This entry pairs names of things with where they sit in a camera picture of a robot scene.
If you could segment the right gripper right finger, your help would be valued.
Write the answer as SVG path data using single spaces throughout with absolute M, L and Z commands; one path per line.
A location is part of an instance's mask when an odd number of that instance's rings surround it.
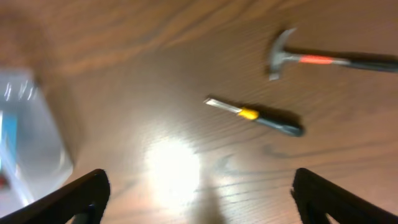
M 304 224 L 397 223 L 397 215 L 352 194 L 316 173 L 299 168 L 290 191 Z

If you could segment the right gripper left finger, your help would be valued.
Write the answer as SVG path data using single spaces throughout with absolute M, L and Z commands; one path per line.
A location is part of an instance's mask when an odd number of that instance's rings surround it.
M 95 223 L 103 217 L 110 183 L 95 169 L 44 198 L 1 218 L 1 224 Z

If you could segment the clear plastic container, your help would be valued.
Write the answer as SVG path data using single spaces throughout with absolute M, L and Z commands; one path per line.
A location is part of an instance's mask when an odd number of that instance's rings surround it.
M 17 117 L 16 171 L 1 164 L 1 216 L 58 190 L 73 164 L 30 71 L 1 69 L 1 111 Z

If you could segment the yellow black screwdriver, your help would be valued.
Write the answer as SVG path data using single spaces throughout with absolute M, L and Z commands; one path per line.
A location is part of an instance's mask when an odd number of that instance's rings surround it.
M 298 115 L 262 105 L 250 105 L 208 97 L 204 104 L 219 108 L 246 120 L 267 126 L 292 137 L 302 137 L 305 128 Z

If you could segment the white and blue box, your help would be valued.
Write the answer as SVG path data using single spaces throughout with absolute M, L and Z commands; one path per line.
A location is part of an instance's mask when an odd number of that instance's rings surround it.
M 17 117 L 1 111 L 1 164 L 9 172 L 16 171 Z

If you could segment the small claw hammer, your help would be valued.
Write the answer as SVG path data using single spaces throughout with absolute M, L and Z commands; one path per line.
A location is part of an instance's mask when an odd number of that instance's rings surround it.
M 285 46 L 294 28 L 283 30 L 273 41 L 268 57 L 269 80 L 278 80 L 283 64 L 287 62 L 318 65 L 338 65 L 360 70 L 397 73 L 397 57 L 394 55 L 356 52 L 294 51 Z

